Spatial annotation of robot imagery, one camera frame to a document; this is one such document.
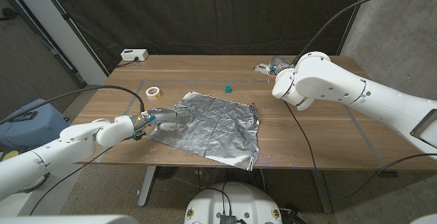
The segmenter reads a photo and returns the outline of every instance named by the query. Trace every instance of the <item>tape roll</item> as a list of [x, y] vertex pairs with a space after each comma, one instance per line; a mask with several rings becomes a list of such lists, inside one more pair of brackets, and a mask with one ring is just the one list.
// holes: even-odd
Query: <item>tape roll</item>
[[145, 94], [150, 100], [155, 100], [161, 97], [161, 92], [159, 90], [159, 87], [149, 87]]

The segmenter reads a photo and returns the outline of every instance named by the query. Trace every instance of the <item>table top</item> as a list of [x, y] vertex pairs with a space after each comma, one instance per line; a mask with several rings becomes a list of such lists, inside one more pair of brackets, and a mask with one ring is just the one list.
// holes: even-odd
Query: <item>table top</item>
[[[283, 56], [293, 60], [294, 56]], [[309, 146], [285, 103], [272, 96], [274, 85], [266, 75], [253, 71], [268, 64], [272, 56], [150, 55], [146, 61], [116, 68], [105, 85], [119, 85], [136, 91], [145, 109], [172, 107], [186, 93], [198, 92], [242, 104], [255, 103], [259, 111], [259, 159], [254, 168], [312, 169]], [[351, 57], [331, 60], [357, 75], [368, 78]], [[231, 93], [225, 93], [225, 86]], [[162, 96], [148, 100], [147, 88], [157, 86]], [[304, 111], [290, 105], [311, 144], [318, 169], [374, 170], [405, 156], [418, 154], [415, 147], [385, 125], [330, 101], [315, 100]], [[139, 102], [118, 89], [96, 92], [73, 124], [98, 118], [139, 112]], [[96, 155], [102, 151], [97, 145]], [[181, 167], [230, 167], [198, 155], [152, 141], [123, 141], [98, 159], [114, 165], [160, 165]], [[413, 158], [391, 170], [437, 170], [430, 158]]]

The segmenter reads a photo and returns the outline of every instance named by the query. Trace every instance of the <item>white power strip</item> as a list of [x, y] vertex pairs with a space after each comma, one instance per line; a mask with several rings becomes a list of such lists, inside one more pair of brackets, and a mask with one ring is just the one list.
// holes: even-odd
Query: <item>white power strip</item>
[[123, 61], [134, 61], [136, 57], [139, 61], [145, 61], [149, 53], [146, 49], [124, 49], [120, 55]]

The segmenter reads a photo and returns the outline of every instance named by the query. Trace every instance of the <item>crumpled aluminum foil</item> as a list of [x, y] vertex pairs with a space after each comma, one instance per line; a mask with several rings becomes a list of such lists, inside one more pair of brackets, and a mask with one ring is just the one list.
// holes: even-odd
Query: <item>crumpled aluminum foil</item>
[[163, 131], [159, 126], [149, 138], [199, 156], [251, 171], [258, 160], [259, 115], [255, 104], [239, 104], [189, 92], [174, 107], [186, 108], [190, 116], [171, 122], [185, 129]]

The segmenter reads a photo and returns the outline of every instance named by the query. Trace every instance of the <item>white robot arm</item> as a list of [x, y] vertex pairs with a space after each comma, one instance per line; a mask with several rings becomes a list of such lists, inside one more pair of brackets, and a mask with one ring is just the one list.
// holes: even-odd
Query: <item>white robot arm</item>
[[114, 123], [99, 119], [88, 124], [70, 126], [51, 141], [36, 149], [19, 154], [0, 163], [0, 201], [23, 189], [31, 188], [50, 171], [77, 163], [96, 153], [94, 142], [111, 147], [125, 139], [140, 139], [146, 126], [162, 130], [183, 128], [171, 121], [187, 110], [151, 109], [139, 115], [116, 117]]
[[311, 52], [296, 66], [280, 57], [256, 71], [275, 74], [272, 95], [297, 107], [315, 99], [340, 102], [382, 122], [424, 153], [437, 153], [437, 101], [401, 93], [352, 74], [332, 63], [328, 55]]

